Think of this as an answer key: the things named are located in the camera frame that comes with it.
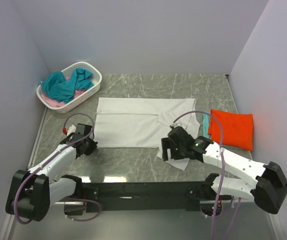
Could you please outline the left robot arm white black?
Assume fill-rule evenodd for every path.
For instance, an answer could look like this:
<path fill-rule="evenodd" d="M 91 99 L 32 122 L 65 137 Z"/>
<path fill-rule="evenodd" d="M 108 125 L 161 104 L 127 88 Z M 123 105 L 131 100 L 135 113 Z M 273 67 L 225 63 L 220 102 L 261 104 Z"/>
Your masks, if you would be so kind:
<path fill-rule="evenodd" d="M 91 138 L 93 130 L 91 125 L 77 124 L 75 131 L 41 163 L 28 170 L 16 171 L 6 200 L 6 213 L 14 215 L 20 223 L 26 219 L 28 224 L 41 221 L 50 206 L 62 199 L 80 200 L 84 194 L 80 177 L 66 174 L 57 181 L 54 179 L 63 167 L 97 149 L 98 143 Z"/>

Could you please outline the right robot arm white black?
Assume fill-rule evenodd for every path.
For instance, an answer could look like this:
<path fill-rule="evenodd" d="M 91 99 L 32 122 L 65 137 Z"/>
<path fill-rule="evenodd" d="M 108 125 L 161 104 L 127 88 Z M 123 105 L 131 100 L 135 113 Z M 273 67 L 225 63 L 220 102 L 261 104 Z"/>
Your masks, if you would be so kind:
<path fill-rule="evenodd" d="M 221 148 L 209 138 L 193 138 L 180 126 L 161 139 L 161 149 L 164 161 L 197 160 L 234 176 L 212 175 L 210 183 L 203 187 L 207 199 L 213 200 L 221 194 L 253 200 L 265 212 L 276 215 L 287 196 L 287 178 L 277 163 L 252 161 Z"/>

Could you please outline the white t shirt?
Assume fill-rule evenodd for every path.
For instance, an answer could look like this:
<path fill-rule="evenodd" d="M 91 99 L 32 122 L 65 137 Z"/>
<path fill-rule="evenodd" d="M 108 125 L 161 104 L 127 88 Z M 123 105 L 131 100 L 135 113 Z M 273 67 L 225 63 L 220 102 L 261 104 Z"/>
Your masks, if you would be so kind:
<path fill-rule="evenodd" d="M 108 98 L 98 100 L 94 140 L 99 148 L 157 148 L 162 157 L 162 138 L 173 123 L 194 138 L 200 123 L 194 113 L 197 100 Z"/>

